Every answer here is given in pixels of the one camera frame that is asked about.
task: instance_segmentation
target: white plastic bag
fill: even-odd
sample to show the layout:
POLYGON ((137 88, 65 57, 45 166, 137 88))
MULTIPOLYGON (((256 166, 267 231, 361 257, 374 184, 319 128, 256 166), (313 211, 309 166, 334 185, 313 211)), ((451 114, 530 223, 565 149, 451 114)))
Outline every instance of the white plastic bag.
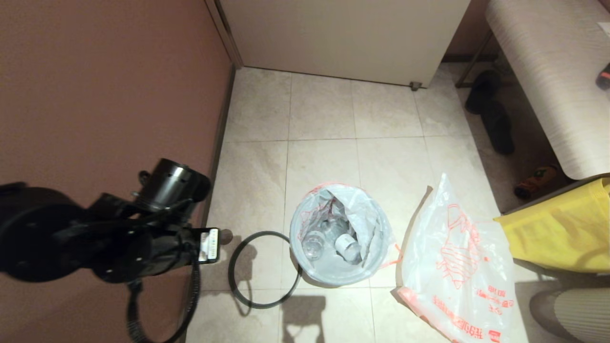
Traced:
POLYGON ((290 246, 313 279, 333 286, 355 283, 371 277, 384 262, 388 247, 394 244, 390 223, 377 201, 358 187, 322 184, 309 192, 297 207, 290 223, 290 246), (349 223, 361 246, 361 262, 352 265, 334 253, 310 261, 303 251, 303 239, 320 229, 325 220, 341 218, 349 223))
POLYGON ((508 343, 512 274, 500 224, 473 222, 443 174, 409 236, 400 297, 451 341, 508 343))

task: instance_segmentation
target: yellow bag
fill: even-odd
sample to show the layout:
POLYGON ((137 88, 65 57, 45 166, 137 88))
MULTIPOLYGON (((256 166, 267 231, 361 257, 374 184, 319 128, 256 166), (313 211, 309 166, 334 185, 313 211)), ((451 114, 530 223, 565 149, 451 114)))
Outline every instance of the yellow bag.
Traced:
POLYGON ((574 272, 610 272, 610 178, 495 218, 514 258, 574 272))

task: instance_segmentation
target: baseboard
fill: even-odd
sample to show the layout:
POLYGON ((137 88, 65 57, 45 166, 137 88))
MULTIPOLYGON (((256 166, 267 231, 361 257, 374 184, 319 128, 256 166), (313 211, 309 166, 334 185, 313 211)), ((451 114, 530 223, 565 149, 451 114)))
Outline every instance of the baseboard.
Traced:
MULTIPOLYGON (((473 55, 454 55, 447 54, 443 56, 442 63, 464 63, 470 62, 473 55)), ((481 54, 477 62, 493 62, 498 58, 498 54, 481 54)))
POLYGON ((212 181, 212 190, 208 194, 205 203, 201 210, 201 227, 205 228, 207 223, 207 216, 210 214, 210 204, 212 202, 212 194, 214 192, 214 183, 216 181, 216 173, 218 171, 218 161, 220 161, 220 151, 223 148, 224 129, 227 125, 227 118, 229 116, 229 106, 231 105, 231 95, 233 93, 233 83, 235 82, 235 65, 231 66, 231 77, 229 79, 228 89, 224 98, 223 108, 220 113, 218 120, 218 127, 216 128, 216 140, 214 141, 214 157, 212 159, 212 168, 210 169, 210 175, 208 177, 212 181))

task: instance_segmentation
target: slipper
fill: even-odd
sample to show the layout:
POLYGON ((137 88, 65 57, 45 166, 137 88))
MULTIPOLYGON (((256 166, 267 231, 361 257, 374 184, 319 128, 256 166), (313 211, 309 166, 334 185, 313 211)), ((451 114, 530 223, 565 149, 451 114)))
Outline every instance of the slipper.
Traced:
POLYGON ((481 114, 485 103, 491 100, 500 88, 500 74, 493 70, 483 71, 476 77, 466 100, 466 110, 472 114, 481 114))
POLYGON ((492 100, 486 102, 483 105, 481 119, 495 151, 502 155, 515 151, 511 137, 511 120, 502 104, 492 100))

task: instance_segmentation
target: black rubber ring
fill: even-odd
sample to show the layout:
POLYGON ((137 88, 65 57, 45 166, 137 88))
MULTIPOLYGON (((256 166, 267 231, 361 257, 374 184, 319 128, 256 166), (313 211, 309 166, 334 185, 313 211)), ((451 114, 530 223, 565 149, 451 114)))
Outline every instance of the black rubber ring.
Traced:
POLYGON ((246 305, 249 308, 256 308, 256 309, 272 308, 272 307, 275 307, 275 306, 283 303, 288 298, 290 298, 292 293, 295 291, 296 285, 299 283, 299 279, 301 278, 301 273, 303 272, 303 269, 299 265, 297 273, 296 273, 295 283, 292 285, 292 288, 290 288, 288 293, 286 293, 285 296, 280 298, 278 301, 274 301, 273 303, 269 303, 269 304, 259 304, 259 303, 255 303, 252 300, 249 300, 246 297, 244 297, 243 294, 237 289, 237 282, 235 282, 235 263, 237 262, 237 258, 239 257, 239 254, 246 247, 246 245, 248 245, 248 243, 252 242, 254 239, 256 239, 258 237, 262 237, 262 236, 276 236, 276 237, 280 237, 281 239, 284 239, 286 242, 290 243, 290 240, 288 239, 288 237, 286 237, 285 235, 283 235, 277 231, 261 231, 261 232, 258 232, 258 233, 255 233, 255 234, 249 236, 248 238, 244 239, 243 242, 239 243, 239 245, 235 249, 235 252, 233 252, 233 255, 231 255, 231 260, 229 261, 229 287, 231 287, 231 292, 233 293, 235 298, 237 300, 239 300, 242 304, 246 305))

